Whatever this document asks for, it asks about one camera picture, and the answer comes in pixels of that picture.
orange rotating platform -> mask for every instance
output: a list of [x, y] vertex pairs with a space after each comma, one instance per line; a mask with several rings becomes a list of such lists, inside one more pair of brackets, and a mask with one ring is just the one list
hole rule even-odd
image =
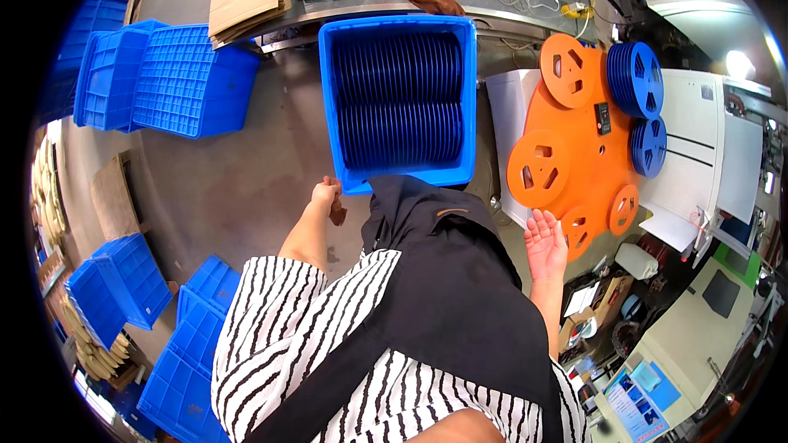
[[[623, 234], [637, 212], [640, 176], [630, 157], [631, 118], [607, 87], [605, 56], [566, 34], [547, 39], [539, 58], [542, 79], [507, 164], [517, 202], [561, 219], [569, 261], [606, 230]], [[611, 131], [600, 135], [594, 105], [604, 102]]]

hand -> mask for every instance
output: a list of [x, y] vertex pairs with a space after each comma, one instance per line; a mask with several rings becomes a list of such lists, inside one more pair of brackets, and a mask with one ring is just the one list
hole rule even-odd
[[534, 217], [528, 218], [526, 226], [523, 236], [531, 278], [534, 282], [555, 279], [563, 284], [568, 248], [561, 221], [552, 212], [534, 209]]
[[326, 217], [331, 213], [331, 204], [342, 193], [342, 182], [336, 178], [324, 176], [323, 181], [314, 186], [312, 190], [312, 203], [325, 212]]

blue plastic reel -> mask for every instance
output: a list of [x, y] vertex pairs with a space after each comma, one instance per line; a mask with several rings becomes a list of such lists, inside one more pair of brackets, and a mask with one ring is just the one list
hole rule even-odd
[[667, 131], [662, 118], [635, 122], [630, 130], [630, 151], [638, 174], [655, 178], [660, 173], [667, 153]]
[[607, 52], [607, 84], [621, 110], [631, 117], [660, 116], [664, 88], [660, 62], [642, 41], [618, 43]]

striped shirt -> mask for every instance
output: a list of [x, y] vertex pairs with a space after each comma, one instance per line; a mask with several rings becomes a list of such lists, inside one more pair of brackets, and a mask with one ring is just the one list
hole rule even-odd
[[[380, 301], [400, 251], [376, 250], [328, 284], [316, 267], [267, 256], [243, 266], [213, 359], [211, 403], [243, 441]], [[555, 362], [564, 440], [590, 441], [586, 417]], [[481, 411], [508, 443], [541, 441], [542, 408], [387, 350], [314, 442], [399, 443], [453, 411]]]

metal table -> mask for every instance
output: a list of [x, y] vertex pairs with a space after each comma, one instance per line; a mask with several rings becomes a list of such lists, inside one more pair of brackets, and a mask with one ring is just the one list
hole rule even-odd
[[[558, 0], [560, 4], [588, 0]], [[468, 17], [478, 20], [480, 36], [505, 37], [519, 41], [544, 40], [551, 32], [558, 31], [572, 36], [582, 30], [585, 19], [569, 19], [559, 12], [550, 11], [545, 7], [534, 8], [525, 14], [511, 5], [504, 5], [498, 0], [457, 0], [463, 6]], [[530, 0], [532, 5], [544, 4], [555, 7], [555, 0]], [[273, 31], [289, 27], [322, 23], [327, 20], [353, 18], [370, 15], [407, 14], [419, 11], [417, 6], [408, 0], [291, 0], [292, 8], [278, 18], [271, 19], [252, 30], [244, 37], [233, 41], [248, 40]], [[593, 21], [589, 22], [581, 36], [586, 41], [596, 41], [596, 28]], [[314, 42], [315, 37], [298, 37], [293, 40], [280, 41], [264, 45], [262, 53], [270, 53], [281, 48], [289, 48], [298, 44]]]

